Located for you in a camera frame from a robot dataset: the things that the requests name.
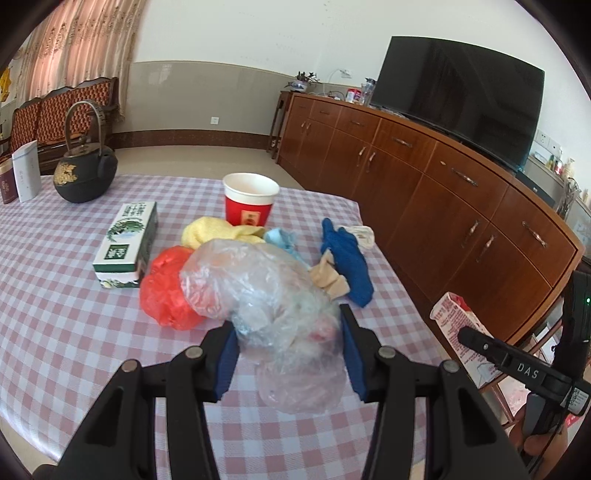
potted plant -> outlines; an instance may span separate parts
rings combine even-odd
[[[305,72],[298,72],[295,80],[288,83],[286,87],[290,87],[292,92],[304,93],[311,83],[318,83],[319,81],[314,72],[310,72],[308,75]]]

wooden cabinet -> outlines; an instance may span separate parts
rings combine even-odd
[[[380,248],[384,249],[390,240],[421,175],[379,148],[367,152],[353,200],[359,204],[363,223],[374,230]]]
[[[491,335],[507,340],[550,292],[550,285],[525,255],[494,225],[448,283]]]
[[[320,171],[335,129],[308,120],[297,159],[298,177],[295,179],[306,190],[315,190]]]
[[[378,124],[379,118],[371,113],[360,112],[353,108],[343,108],[336,128],[364,142],[371,142]]]
[[[279,162],[305,189],[359,204],[361,219],[429,325],[446,291],[511,343],[556,301],[583,246],[523,184],[407,119],[293,95]]]
[[[492,218],[509,184],[493,171],[448,145],[437,144],[427,175]]]
[[[366,142],[335,130],[322,165],[317,189],[324,193],[351,198],[368,150],[369,144]]]
[[[385,253],[435,302],[487,224],[466,202],[424,176]]]
[[[548,216],[515,188],[509,187],[492,222],[554,284],[574,255],[569,242]]]
[[[437,142],[411,128],[382,119],[374,145],[424,171]]]
[[[335,105],[334,103],[315,100],[314,105],[312,105],[312,111],[310,112],[310,118],[321,124],[334,127],[339,119],[341,108],[340,105]]]
[[[300,115],[308,118],[310,116],[313,103],[314,100],[311,98],[294,97],[294,100],[291,104],[290,115]]]
[[[306,133],[307,122],[307,116],[290,115],[281,139],[281,157],[294,168],[297,167],[297,158],[300,154],[301,141]]]

yellow cloth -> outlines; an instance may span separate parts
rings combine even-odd
[[[184,247],[198,249],[214,238],[239,240],[247,244],[263,244],[265,241],[261,237],[264,233],[265,228],[261,226],[233,226],[221,218],[201,217],[185,227],[181,244]]]

cup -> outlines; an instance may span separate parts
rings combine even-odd
[[[232,225],[264,226],[279,185],[258,173],[230,173],[223,178],[226,220]]]

human hand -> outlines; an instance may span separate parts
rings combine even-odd
[[[511,432],[509,433],[509,441],[515,448],[523,447],[525,452],[531,456],[540,456],[542,450],[546,444],[550,441],[552,433],[546,433],[544,435],[531,435],[524,439],[523,437],[523,422],[525,419],[525,405],[520,408],[519,412],[515,415],[517,423],[513,425]],[[554,468],[554,466],[560,460],[563,453],[568,447],[568,435],[566,432],[565,425],[561,425],[558,433],[554,436],[552,443],[546,449],[540,468],[538,468],[535,474],[534,480],[542,480],[548,473]]]

